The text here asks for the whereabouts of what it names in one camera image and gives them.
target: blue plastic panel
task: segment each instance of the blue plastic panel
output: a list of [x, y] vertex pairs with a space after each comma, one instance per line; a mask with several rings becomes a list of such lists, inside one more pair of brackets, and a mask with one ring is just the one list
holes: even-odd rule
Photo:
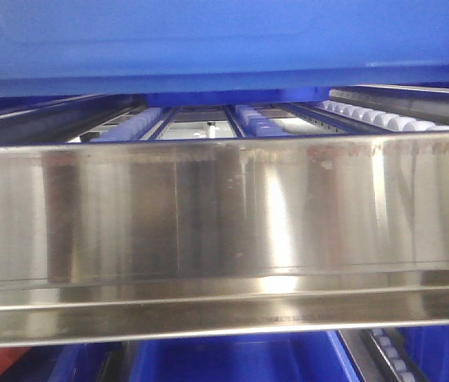
[[329, 88], [153, 93], [145, 95], [146, 104], [150, 107], [233, 105], [238, 103], [283, 103], [323, 101], [326, 99], [329, 99]]
[[405, 348], [430, 381], [449, 382], [449, 325], [400, 329]]
[[129, 382], [358, 382], [335, 332], [147, 341]]
[[448, 0], [0, 0], [0, 96], [436, 80]]

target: metal frame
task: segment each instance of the metal frame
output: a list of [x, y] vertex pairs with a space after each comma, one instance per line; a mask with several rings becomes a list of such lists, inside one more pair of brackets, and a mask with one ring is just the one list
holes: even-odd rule
[[132, 95], [93, 95], [0, 117], [0, 146], [67, 142], [140, 102]]
[[449, 133], [0, 148], [0, 345], [444, 322]]
[[159, 125], [154, 127], [154, 131], [152, 131], [152, 134], [150, 134], [150, 132], [148, 131], [143, 135], [143, 138], [149, 141], [158, 139], [159, 136], [162, 135], [162, 132], [175, 120], [175, 116], [177, 115], [179, 110], [180, 109], [178, 107], [172, 107], [171, 109], [169, 109], [162, 117]]

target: blue plastic crate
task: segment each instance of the blue plastic crate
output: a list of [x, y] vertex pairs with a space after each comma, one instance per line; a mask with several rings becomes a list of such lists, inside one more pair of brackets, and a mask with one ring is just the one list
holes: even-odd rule
[[429, 81], [448, 0], [0, 0], [0, 96]]
[[97, 380], [117, 343], [39, 346], [0, 376], [0, 382], [88, 382]]
[[408, 354], [430, 381], [449, 382], [449, 325], [400, 329]]
[[146, 341], [129, 382], [358, 382], [335, 332]]

